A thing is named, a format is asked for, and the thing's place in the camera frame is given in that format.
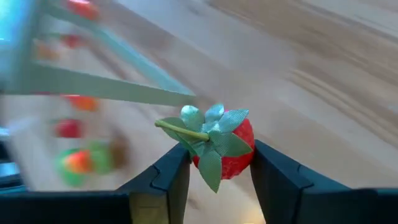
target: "blurry toy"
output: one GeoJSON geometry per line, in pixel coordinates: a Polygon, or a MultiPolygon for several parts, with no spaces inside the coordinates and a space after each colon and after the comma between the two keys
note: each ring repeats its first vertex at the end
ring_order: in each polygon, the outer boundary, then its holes
{"type": "Polygon", "coordinates": [[[57,159],[58,172],[66,184],[79,187],[91,172],[107,174],[114,169],[109,144],[92,141],[88,149],[69,149],[57,159]]]}
{"type": "Polygon", "coordinates": [[[76,49],[83,45],[83,39],[77,34],[63,34],[60,39],[70,49],[76,49]]]}
{"type": "Polygon", "coordinates": [[[79,110],[83,111],[96,111],[98,108],[98,102],[95,98],[90,96],[80,95],[63,95],[68,101],[79,110]]]}
{"type": "Polygon", "coordinates": [[[55,135],[60,138],[81,138],[82,123],[77,119],[61,119],[55,125],[55,135]]]}
{"type": "Polygon", "coordinates": [[[67,6],[71,12],[89,20],[97,20],[100,17],[98,9],[87,0],[68,0],[67,6]]]}
{"type": "Polygon", "coordinates": [[[79,150],[64,158],[65,168],[72,173],[85,174],[93,170],[89,150],[79,150]]]}

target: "wooden surface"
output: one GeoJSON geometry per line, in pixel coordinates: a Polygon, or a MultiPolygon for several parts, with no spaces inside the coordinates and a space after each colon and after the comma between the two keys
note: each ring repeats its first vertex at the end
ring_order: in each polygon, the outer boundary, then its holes
{"type": "MultiPolygon", "coordinates": [[[[392,1],[350,0],[339,7],[331,7],[332,0],[97,2],[104,24],[193,90],[202,109],[215,102],[249,109],[256,138],[350,187],[398,186],[398,46],[394,33],[381,27],[393,30],[392,1]],[[344,4],[360,6],[348,11],[344,4]],[[383,10],[392,16],[371,13],[383,10]],[[362,22],[373,19],[383,24],[362,22]]],[[[62,66],[146,83],[95,43],[64,57],[62,66]]],[[[52,164],[64,147],[78,144],[50,135],[49,118],[72,113],[64,102],[13,96],[3,103],[13,155],[32,190],[79,190],[64,185],[52,164]],[[63,106],[53,111],[52,105],[63,106]]],[[[89,137],[109,138],[118,130],[128,139],[129,163],[90,177],[83,190],[115,189],[175,144],[153,122],[178,108],[118,101],[101,107],[96,115],[79,115],[91,126],[89,137]]],[[[249,171],[224,181],[214,195],[192,169],[185,219],[263,223],[249,171]]]]}

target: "plastic fruit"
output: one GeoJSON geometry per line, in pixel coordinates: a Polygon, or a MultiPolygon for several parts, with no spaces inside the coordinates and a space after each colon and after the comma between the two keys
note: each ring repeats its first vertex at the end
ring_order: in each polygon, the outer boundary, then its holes
{"type": "Polygon", "coordinates": [[[71,12],[89,20],[97,20],[100,16],[97,7],[86,0],[68,0],[67,6],[71,12]]]}
{"type": "Polygon", "coordinates": [[[62,42],[70,49],[79,47],[82,43],[82,39],[79,35],[65,34],[61,36],[62,42]]]}
{"type": "Polygon", "coordinates": [[[90,96],[64,95],[64,97],[79,110],[96,111],[98,108],[97,100],[90,96]]]}
{"type": "Polygon", "coordinates": [[[82,150],[70,154],[65,158],[65,166],[71,172],[77,174],[84,174],[92,171],[92,163],[90,159],[90,152],[88,150],[82,150]]]}
{"type": "Polygon", "coordinates": [[[171,138],[188,150],[203,180],[217,192],[222,179],[240,174],[252,161],[254,135],[248,110],[225,110],[213,105],[205,114],[184,106],[179,118],[157,120],[171,138]]]}
{"type": "Polygon", "coordinates": [[[55,125],[55,134],[60,138],[81,138],[81,121],[77,119],[62,119],[55,125]]]}
{"type": "MultiPolygon", "coordinates": [[[[222,157],[221,179],[231,179],[232,177],[240,174],[250,164],[254,156],[254,135],[250,121],[246,118],[232,133],[236,134],[243,141],[245,141],[253,149],[253,151],[238,157],[222,157]]],[[[199,160],[200,159],[198,156],[193,157],[193,163],[196,167],[198,167],[199,160]]]]}

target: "red toy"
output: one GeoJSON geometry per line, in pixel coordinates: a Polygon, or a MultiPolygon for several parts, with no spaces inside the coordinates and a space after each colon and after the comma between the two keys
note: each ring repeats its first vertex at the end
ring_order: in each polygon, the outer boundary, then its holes
{"type": "Polygon", "coordinates": [[[179,118],[155,122],[191,155],[209,187],[217,192],[222,179],[240,174],[252,161],[254,135],[248,110],[224,110],[213,105],[205,114],[184,106],[179,118]]]}
{"type": "Polygon", "coordinates": [[[55,125],[55,134],[60,138],[81,138],[82,123],[77,119],[62,119],[55,125]]]}
{"type": "Polygon", "coordinates": [[[63,34],[61,41],[70,49],[76,49],[83,43],[81,37],[75,34],[63,34]]]}
{"type": "Polygon", "coordinates": [[[97,7],[87,0],[68,0],[71,12],[89,20],[97,20],[100,16],[97,7]]]}
{"type": "MultiPolygon", "coordinates": [[[[244,154],[239,157],[222,157],[222,175],[221,179],[231,179],[232,177],[239,175],[252,161],[254,155],[254,135],[253,128],[251,127],[250,121],[245,119],[241,125],[239,125],[233,133],[245,141],[253,151],[244,154]]],[[[193,163],[198,167],[200,158],[198,156],[193,157],[193,163]]]]}

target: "green leaf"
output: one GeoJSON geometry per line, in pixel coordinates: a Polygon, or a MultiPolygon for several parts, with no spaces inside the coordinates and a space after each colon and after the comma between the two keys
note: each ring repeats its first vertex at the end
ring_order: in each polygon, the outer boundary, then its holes
{"type": "Polygon", "coordinates": [[[221,156],[239,157],[250,153],[253,149],[234,133],[209,132],[210,141],[221,156]]]}
{"type": "Polygon", "coordinates": [[[180,117],[191,131],[199,132],[202,124],[205,122],[203,113],[198,108],[190,105],[184,106],[181,109],[180,117]]]}
{"type": "Polygon", "coordinates": [[[181,137],[180,134],[178,133],[174,133],[177,137],[178,137],[178,141],[181,143],[181,145],[188,150],[189,155],[192,159],[192,157],[197,156],[197,153],[195,152],[195,150],[193,150],[192,146],[189,144],[188,141],[186,141],[183,137],[181,137]]]}
{"type": "Polygon", "coordinates": [[[217,193],[221,183],[221,156],[216,151],[209,151],[199,160],[199,172],[207,185],[217,193]]]}
{"type": "Polygon", "coordinates": [[[224,105],[216,104],[211,106],[211,108],[205,113],[206,123],[212,121],[218,121],[223,114],[224,114],[224,105]]]}
{"type": "Polygon", "coordinates": [[[204,123],[201,127],[200,132],[208,133],[209,131],[212,131],[212,130],[215,130],[215,131],[220,130],[218,121],[210,121],[210,122],[204,123]]]}
{"type": "Polygon", "coordinates": [[[90,159],[97,173],[106,174],[112,171],[114,164],[108,144],[100,141],[92,141],[89,145],[89,150],[90,159]]]}
{"type": "Polygon", "coordinates": [[[222,133],[233,132],[249,114],[249,110],[230,110],[218,121],[222,133]]]}
{"type": "MultiPolygon", "coordinates": [[[[169,124],[172,124],[172,125],[174,125],[174,126],[177,126],[177,127],[179,127],[179,128],[187,128],[187,126],[185,125],[185,123],[180,119],[180,118],[173,118],[173,117],[171,117],[171,118],[164,118],[164,119],[162,119],[162,121],[165,121],[165,122],[167,122],[167,123],[169,123],[169,124]]],[[[168,128],[162,128],[163,129],[163,131],[164,132],[166,132],[166,134],[167,135],[169,135],[172,139],[174,139],[174,140],[177,140],[177,141],[180,141],[180,138],[177,136],[177,134],[174,132],[174,131],[172,131],[172,130],[170,130],[170,129],[168,129],[168,128]]]]}

